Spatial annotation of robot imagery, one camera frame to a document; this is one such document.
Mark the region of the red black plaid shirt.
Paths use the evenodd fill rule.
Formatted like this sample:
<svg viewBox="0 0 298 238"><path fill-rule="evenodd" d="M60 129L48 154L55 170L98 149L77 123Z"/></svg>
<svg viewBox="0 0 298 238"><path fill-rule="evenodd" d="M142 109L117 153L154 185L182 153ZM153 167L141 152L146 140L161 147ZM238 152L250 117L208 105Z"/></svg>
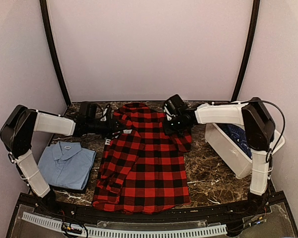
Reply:
<svg viewBox="0 0 298 238"><path fill-rule="evenodd" d="M129 103L113 117L126 129L104 145L92 206L107 212L154 214L191 202L184 154L191 132L166 135L165 115Z"/></svg>

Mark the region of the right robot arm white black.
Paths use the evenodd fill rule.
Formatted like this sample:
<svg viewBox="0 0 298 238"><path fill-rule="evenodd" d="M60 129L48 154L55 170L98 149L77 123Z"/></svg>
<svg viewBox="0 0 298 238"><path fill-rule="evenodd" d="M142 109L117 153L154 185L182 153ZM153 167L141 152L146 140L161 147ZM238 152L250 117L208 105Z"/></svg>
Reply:
<svg viewBox="0 0 298 238"><path fill-rule="evenodd" d="M165 134L181 135L204 124L205 140L242 179L251 175L250 193L263 195L273 170L272 157L285 143L266 108L267 101L214 102L188 106L179 95L163 103Z"/></svg>

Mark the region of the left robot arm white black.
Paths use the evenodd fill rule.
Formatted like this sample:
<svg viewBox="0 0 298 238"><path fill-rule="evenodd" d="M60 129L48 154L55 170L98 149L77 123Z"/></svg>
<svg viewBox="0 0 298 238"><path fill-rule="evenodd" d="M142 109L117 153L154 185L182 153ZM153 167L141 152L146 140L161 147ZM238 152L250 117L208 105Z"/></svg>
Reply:
<svg viewBox="0 0 298 238"><path fill-rule="evenodd" d="M96 117L97 104L83 102L74 119L51 114L23 105L17 105L0 130L0 139L8 151L10 162L15 164L21 178L38 197L50 193L50 186L43 178L32 153L34 132L61 134L81 137L98 134L102 138L125 129L112 115L110 105L105 107L100 117Z"/></svg>

